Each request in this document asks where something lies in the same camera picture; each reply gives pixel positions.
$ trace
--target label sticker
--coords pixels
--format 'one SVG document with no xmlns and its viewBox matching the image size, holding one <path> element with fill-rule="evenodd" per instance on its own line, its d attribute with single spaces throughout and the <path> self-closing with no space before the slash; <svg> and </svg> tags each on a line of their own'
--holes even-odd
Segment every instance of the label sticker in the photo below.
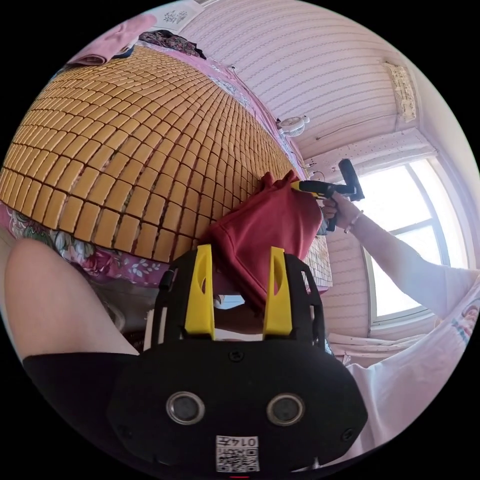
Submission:
<svg viewBox="0 0 480 480">
<path fill-rule="evenodd" d="M 216 436 L 216 471 L 259 472 L 257 436 Z"/>
</svg>

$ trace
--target red cloth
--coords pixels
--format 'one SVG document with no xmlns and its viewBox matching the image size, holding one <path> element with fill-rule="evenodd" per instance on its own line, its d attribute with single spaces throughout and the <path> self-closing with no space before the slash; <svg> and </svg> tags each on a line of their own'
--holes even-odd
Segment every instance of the red cloth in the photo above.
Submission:
<svg viewBox="0 0 480 480">
<path fill-rule="evenodd" d="M 271 247 L 303 260 L 322 223 L 313 195 L 291 188 L 297 180 L 292 170 L 275 182 L 266 173 L 258 191 L 212 224 L 200 241 L 211 244 L 216 267 L 258 312 L 265 310 Z"/>
</svg>

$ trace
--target hand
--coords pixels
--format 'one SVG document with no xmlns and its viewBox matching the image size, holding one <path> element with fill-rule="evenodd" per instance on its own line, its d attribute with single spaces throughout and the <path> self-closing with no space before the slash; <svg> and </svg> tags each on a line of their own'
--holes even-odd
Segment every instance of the hand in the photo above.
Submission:
<svg viewBox="0 0 480 480">
<path fill-rule="evenodd" d="M 335 192 L 331 198 L 323 200 L 321 210 L 327 220 L 332 219 L 336 214 L 336 225 L 341 229 L 346 229 L 360 213 L 359 208 L 338 192 Z"/>
</svg>

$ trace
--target curtain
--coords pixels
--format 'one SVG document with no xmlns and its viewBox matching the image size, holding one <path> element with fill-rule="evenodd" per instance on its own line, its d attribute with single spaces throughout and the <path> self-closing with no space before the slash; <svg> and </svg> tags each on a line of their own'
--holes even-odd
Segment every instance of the curtain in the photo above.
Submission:
<svg viewBox="0 0 480 480">
<path fill-rule="evenodd" d="M 350 159 L 360 176 L 436 156 L 437 153 L 416 128 L 409 128 L 336 148 L 313 157 L 308 163 L 314 165 L 311 170 L 322 171 L 325 180 L 334 183 L 343 180 L 338 170 L 341 159 Z M 312 180 L 323 180 L 323 176 L 317 173 Z"/>
<path fill-rule="evenodd" d="M 355 363 L 362 367 L 368 367 L 398 352 L 402 352 L 416 344 L 424 336 L 425 334 L 423 333 L 400 340 L 380 340 L 378 338 L 360 338 L 330 333 L 328 342 L 333 354 L 344 365 Z"/>
</svg>

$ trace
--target clothing pile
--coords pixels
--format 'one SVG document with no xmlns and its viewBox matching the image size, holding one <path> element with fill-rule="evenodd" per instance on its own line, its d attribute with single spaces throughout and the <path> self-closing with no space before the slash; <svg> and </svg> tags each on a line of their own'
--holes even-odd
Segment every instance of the clothing pile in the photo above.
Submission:
<svg viewBox="0 0 480 480">
<path fill-rule="evenodd" d="M 166 49 L 177 50 L 177 52 L 182 52 L 186 55 L 192 55 L 193 57 L 200 57 L 204 60 L 207 59 L 204 53 L 197 48 L 196 43 L 192 43 L 186 38 L 175 35 L 168 30 L 145 31 L 140 35 L 139 40 L 148 44 L 158 45 L 159 47 L 164 47 Z"/>
</svg>

